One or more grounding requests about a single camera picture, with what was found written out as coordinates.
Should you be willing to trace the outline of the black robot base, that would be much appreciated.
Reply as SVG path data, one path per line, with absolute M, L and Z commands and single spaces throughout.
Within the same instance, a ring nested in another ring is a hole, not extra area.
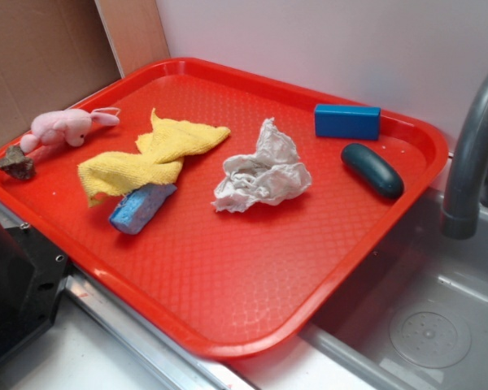
M 68 268 L 36 228 L 0 223 L 0 364 L 54 325 Z

